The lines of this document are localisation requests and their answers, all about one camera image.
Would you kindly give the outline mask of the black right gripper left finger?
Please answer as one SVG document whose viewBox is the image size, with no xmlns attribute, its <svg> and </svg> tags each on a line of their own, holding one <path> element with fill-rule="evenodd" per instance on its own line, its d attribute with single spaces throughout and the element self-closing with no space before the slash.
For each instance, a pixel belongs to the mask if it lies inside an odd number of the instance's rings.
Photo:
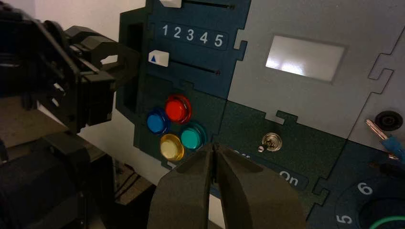
<svg viewBox="0 0 405 229">
<path fill-rule="evenodd" d="M 208 227 L 213 154 L 213 145 L 207 144 L 160 179 L 149 209 L 149 229 Z"/>
</svg>

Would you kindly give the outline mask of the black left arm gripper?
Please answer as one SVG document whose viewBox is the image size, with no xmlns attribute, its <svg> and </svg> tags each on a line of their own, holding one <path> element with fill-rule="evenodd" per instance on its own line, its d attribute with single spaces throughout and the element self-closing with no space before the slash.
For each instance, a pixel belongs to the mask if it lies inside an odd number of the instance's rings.
<svg viewBox="0 0 405 229">
<path fill-rule="evenodd" d="M 69 49 L 101 70 L 80 69 Z M 0 96 L 39 101 L 72 132 L 112 118 L 114 88 L 137 76 L 140 53 L 82 26 L 62 31 L 58 23 L 34 19 L 10 4 L 0 6 Z"/>
</svg>

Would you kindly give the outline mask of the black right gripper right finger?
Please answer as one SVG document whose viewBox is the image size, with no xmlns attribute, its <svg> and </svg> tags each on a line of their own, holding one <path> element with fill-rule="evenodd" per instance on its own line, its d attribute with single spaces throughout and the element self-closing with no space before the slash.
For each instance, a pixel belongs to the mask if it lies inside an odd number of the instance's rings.
<svg viewBox="0 0 405 229">
<path fill-rule="evenodd" d="M 297 192 L 273 170 L 213 145 L 215 181 L 227 229 L 304 229 Z"/>
</svg>

